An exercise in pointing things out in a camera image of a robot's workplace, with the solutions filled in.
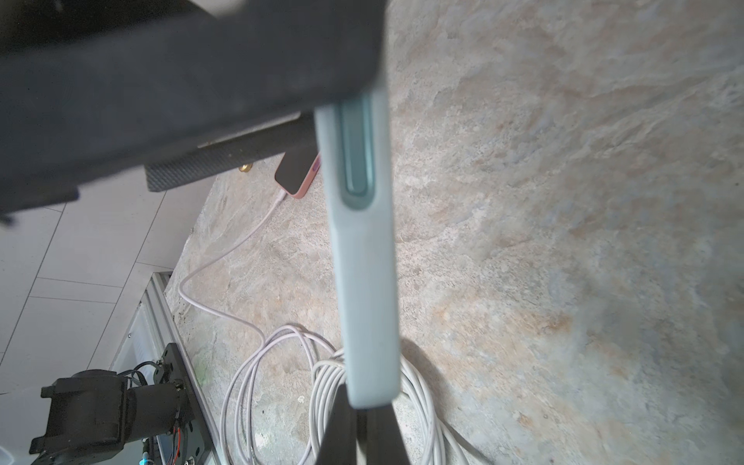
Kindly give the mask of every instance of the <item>charging cable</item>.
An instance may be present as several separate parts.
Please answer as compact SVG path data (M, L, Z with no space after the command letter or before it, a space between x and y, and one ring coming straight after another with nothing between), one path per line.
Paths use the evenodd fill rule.
M304 465L311 452L313 453L313 456L316 457L320 451L323 433L330 418L333 400L336 396L336 389L340 384L343 384L346 381L346 369L344 367L343 359L344 350L336 350L331 343L326 341L322 336L311 333L310 331L306 331L292 324L285 324L277 328L268 338L266 338L261 329L250 321L208 307L187 295L185 291L185 285L191 278L199 274L203 269L207 268L211 264L221 260L230 252L240 247L245 241L250 239L253 234L255 234L264 223L266 223L266 220L274 213L277 206L279 206L282 200L284 200L285 196L285 192L283 190L280 191L268 213L266 213L256 227L253 228L241 241L217 258L209 260L199 268L192 271L179 284L179 294L189 304L192 304L196 308L204 310L205 312L211 313L212 315L244 324L255 331L261 338L259 348L243 362L233 375L228 385L228 389L225 392L225 398L222 401L222 409L219 416L219 443L230 465L234 464L234 458L230 453L227 443L227 412L230 397L241 374L243 375L243 380L240 383L240 389L237 395L233 425L235 436L234 448L237 450L237 455L240 457L240 460L244 465L258 463L258 459L254 453L254 435L251 420L253 392L256 382L256 374L258 372L258 365L260 364L262 357L274 346L288 339L299 339L310 367L312 377L310 412L308 414L310 438L307 441L307 446L305 447L298 465ZM310 349L311 341L325 349L330 358L316 360L315 353ZM413 403L421 429L426 432L426 442L424 444L423 457L420 462L421 465L446 464L445 442L449 443L451 450L455 453L457 461L463 465L467 465L468 461L461 446L468 446L468 444L460 444L459 441L461 438L459 438L459 435L458 438L455 438L453 433L449 430L449 427L437 418L432 393L418 370L411 365L405 357L401 357L400 362L403 394ZM245 412L245 417L241 416L241 411ZM245 445L243 445L243 442L240 440L241 429L245 434Z

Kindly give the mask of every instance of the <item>white tile floor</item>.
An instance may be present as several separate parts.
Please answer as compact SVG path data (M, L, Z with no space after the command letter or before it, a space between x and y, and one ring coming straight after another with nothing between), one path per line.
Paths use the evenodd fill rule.
M150 276L176 265L212 180L151 193L144 171L130 170L0 229L0 394L109 367Z
M31 439L43 436L49 415L50 399L42 399L39 389L29 388L14 391L0 396L0 412L3 418L13 418L13 421L0 421L0 444L13 459L9 462L16 465L31 464L35 455L28 454Z

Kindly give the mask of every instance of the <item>stone floor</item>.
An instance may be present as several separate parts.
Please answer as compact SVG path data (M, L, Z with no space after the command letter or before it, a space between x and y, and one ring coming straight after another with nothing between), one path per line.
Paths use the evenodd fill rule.
M740 463L744 6L391 0L388 22L401 332L440 416L494 464ZM172 283L264 215L277 163L217 178ZM193 294L340 347L321 183ZM168 299L217 414L257 337ZM264 463L301 455L304 363L262 367Z

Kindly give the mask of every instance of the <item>red wire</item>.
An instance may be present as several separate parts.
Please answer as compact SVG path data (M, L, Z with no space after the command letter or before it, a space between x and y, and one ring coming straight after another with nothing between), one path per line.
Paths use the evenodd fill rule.
M179 428L179 445L176 447L176 452L173 453L173 465L176 465L176 460L179 458L179 452L181 452L181 429Z

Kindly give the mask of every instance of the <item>light blue phone case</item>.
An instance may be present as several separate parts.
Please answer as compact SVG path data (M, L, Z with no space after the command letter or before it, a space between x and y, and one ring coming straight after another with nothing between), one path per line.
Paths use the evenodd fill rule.
M358 97L315 111L354 408L389 404L400 392L388 114L384 71Z

